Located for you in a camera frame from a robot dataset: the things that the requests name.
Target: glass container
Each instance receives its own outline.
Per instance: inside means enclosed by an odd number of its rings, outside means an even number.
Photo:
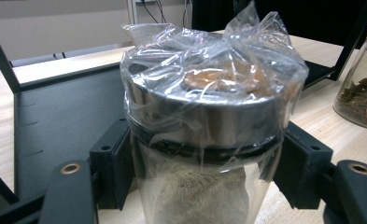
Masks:
[[[367,38],[334,101],[337,114],[367,128]]]

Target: black base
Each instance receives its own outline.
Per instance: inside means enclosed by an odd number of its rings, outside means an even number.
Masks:
[[[87,160],[116,121],[125,119],[117,65],[82,77],[15,94],[15,191],[23,199],[42,193],[64,161]],[[122,135],[126,121],[120,122]]]

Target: glass cylinder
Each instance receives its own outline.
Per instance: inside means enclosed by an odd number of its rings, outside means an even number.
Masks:
[[[136,179],[148,224],[254,223],[280,157],[281,136],[238,148],[155,140],[130,119]]]
[[[367,38],[333,104],[344,119],[367,128]]]

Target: dried herbs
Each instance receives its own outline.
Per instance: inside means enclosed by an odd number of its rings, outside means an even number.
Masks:
[[[350,87],[343,90],[336,105],[347,119],[367,126],[367,77],[358,85],[351,82]]]

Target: wooden surface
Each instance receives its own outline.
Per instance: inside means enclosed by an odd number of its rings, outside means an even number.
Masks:
[[[312,40],[292,37],[293,47],[308,61],[332,66],[341,47]],[[127,49],[114,49],[100,53],[62,59],[15,68],[20,82],[58,76],[97,65],[118,62]],[[348,67],[355,57],[351,57]],[[339,117],[332,110],[332,102],[339,91],[347,69],[340,80],[324,80],[302,93],[291,120],[334,150],[334,163],[350,159],[367,163],[367,129]],[[14,126],[13,94],[0,73],[0,176],[14,187]],[[268,190],[256,223],[323,223],[323,204],[318,210],[293,210],[272,184]],[[124,210],[99,211],[101,223],[145,223],[139,194],[132,192]]]

